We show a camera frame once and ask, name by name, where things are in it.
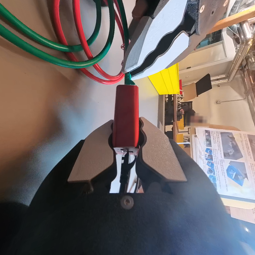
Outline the wooden work table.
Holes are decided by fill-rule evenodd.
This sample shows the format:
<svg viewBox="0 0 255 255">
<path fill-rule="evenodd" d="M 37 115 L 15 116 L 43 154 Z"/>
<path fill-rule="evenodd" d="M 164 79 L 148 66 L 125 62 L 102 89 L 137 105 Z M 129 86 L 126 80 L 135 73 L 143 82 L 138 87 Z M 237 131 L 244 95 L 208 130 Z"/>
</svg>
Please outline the wooden work table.
<svg viewBox="0 0 255 255">
<path fill-rule="evenodd" d="M 177 142 L 177 136 L 179 134 L 179 127 L 178 127 L 178 123 L 177 123 L 177 110 L 178 110 L 177 94 L 173 94 L 173 106 L 174 106 L 173 139 L 175 142 Z"/>
</svg>

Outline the black and tan folding board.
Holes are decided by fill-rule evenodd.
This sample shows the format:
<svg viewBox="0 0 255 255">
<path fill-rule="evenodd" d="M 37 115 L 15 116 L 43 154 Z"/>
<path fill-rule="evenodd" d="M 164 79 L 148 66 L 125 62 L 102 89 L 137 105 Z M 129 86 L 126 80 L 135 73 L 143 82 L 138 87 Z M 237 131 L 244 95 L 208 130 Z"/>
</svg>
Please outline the black and tan folding board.
<svg viewBox="0 0 255 255">
<path fill-rule="evenodd" d="M 183 101 L 191 101 L 199 95 L 212 89 L 210 74 L 205 75 L 197 82 L 190 83 L 183 87 Z"/>
</svg>

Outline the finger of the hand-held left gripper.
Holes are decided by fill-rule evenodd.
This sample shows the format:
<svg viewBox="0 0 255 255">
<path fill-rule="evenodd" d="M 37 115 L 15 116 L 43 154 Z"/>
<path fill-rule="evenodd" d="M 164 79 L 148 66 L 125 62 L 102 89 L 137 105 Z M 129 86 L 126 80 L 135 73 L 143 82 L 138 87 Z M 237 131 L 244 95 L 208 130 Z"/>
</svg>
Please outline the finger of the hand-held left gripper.
<svg viewBox="0 0 255 255">
<path fill-rule="evenodd" d="M 133 68 L 132 80 L 141 79 L 168 68 L 188 56 L 199 44 L 199 35 L 189 36 L 185 31 L 168 33 L 137 68 Z"/>
<path fill-rule="evenodd" d="M 145 63 L 161 39 L 174 32 L 180 25 L 187 7 L 187 0 L 159 1 L 149 16 L 143 16 L 132 33 L 123 60 L 123 73 L 132 72 Z"/>
</svg>

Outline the clear page holder bar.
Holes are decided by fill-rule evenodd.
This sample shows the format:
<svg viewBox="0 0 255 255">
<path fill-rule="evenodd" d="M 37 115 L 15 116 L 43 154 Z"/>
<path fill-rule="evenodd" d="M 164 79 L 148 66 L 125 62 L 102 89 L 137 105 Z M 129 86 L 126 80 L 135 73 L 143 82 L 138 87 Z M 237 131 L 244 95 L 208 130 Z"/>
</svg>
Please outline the clear page holder bar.
<svg viewBox="0 0 255 255">
<path fill-rule="evenodd" d="M 192 148 L 192 158 L 203 169 L 203 150 L 200 145 L 198 137 L 193 134 L 191 136 L 191 148 Z"/>
</svg>

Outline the grey wall conduit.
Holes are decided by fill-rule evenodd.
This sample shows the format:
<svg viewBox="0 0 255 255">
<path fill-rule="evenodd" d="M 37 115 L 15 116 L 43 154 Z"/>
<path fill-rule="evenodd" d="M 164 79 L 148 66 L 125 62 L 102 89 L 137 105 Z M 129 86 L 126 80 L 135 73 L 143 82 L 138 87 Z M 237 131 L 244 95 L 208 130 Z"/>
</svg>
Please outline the grey wall conduit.
<svg viewBox="0 0 255 255">
<path fill-rule="evenodd" d="M 242 98 L 242 99 L 235 99 L 235 100 L 216 100 L 215 103 L 216 104 L 221 104 L 221 103 L 229 103 L 229 102 L 237 102 L 237 101 L 244 101 L 246 100 L 247 98 Z"/>
</svg>

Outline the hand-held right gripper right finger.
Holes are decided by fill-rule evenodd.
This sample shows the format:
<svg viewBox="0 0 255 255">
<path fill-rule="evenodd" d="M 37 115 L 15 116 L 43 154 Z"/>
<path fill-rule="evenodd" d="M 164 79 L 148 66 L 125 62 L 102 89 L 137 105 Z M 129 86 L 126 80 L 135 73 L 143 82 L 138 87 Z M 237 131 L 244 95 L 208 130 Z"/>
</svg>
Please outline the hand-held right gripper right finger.
<svg viewBox="0 0 255 255">
<path fill-rule="evenodd" d="M 144 193 L 169 192 L 170 183 L 187 182 L 169 138 L 145 117 L 139 118 L 139 147 L 135 169 Z"/>
</svg>

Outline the wooden beam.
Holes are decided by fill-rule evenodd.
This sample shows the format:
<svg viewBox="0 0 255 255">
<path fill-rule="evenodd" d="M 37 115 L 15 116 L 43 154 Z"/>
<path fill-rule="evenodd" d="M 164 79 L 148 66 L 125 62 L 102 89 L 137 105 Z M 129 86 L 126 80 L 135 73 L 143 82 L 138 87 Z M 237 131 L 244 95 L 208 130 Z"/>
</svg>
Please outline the wooden beam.
<svg viewBox="0 0 255 255">
<path fill-rule="evenodd" d="M 219 20 L 207 34 L 211 34 L 215 31 L 222 30 L 226 27 L 232 26 L 234 24 L 246 21 L 254 17 L 255 17 L 255 6 L 247 10 L 244 10 L 242 12 L 231 15 L 229 17 L 226 17 L 222 20 Z"/>
</svg>

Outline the yellow plastic bin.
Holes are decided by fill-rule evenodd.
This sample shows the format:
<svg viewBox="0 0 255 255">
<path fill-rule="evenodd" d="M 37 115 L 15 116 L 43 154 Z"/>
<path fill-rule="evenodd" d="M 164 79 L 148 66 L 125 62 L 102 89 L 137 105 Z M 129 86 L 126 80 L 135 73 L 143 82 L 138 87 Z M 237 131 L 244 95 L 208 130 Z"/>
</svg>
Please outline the yellow plastic bin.
<svg viewBox="0 0 255 255">
<path fill-rule="evenodd" d="M 179 63 L 148 76 L 159 95 L 181 94 Z"/>
</svg>

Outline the silver ventilation duct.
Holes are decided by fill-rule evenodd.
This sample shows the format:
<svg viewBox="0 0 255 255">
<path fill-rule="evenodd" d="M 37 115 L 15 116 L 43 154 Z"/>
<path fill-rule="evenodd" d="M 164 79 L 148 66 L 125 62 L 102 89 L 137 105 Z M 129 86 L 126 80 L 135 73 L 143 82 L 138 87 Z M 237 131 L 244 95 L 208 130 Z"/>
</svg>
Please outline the silver ventilation duct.
<svg viewBox="0 0 255 255">
<path fill-rule="evenodd" d="M 254 28 L 251 27 L 253 18 L 242 21 L 237 26 L 240 44 L 235 53 L 231 67 L 226 75 L 219 75 L 211 78 L 212 85 L 224 84 L 232 81 L 240 70 L 250 48 L 254 43 Z"/>
</svg>

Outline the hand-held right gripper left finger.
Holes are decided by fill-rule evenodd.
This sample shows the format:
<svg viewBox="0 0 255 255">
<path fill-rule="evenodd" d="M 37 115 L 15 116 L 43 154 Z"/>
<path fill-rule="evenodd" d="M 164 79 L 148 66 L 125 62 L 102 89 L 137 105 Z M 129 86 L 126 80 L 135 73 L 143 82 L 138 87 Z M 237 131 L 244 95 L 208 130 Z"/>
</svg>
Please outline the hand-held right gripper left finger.
<svg viewBox="0 0 255 255">
<path fill-rule="evenodd" d="M 116 153 L 111 145 L 113 120 L 89 134 L 78 154 L 68 183 L 87 183 L 92 192 L 110 191 L 117 176 Z"/>
</svg>

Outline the red ethernet splitter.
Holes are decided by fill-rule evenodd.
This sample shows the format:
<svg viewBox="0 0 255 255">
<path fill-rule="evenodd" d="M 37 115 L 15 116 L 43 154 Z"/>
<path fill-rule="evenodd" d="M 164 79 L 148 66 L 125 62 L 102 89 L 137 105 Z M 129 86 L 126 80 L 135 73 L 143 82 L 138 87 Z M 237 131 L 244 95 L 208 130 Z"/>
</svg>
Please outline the red ethernet splitter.
<svg viewBox="0 0 255 255">
<path fill-rule="evenodd" d="M 117 154 L 138 154 L 139 88 L 136 85 L 116 87 L 112 145 Z"/>
</svg>

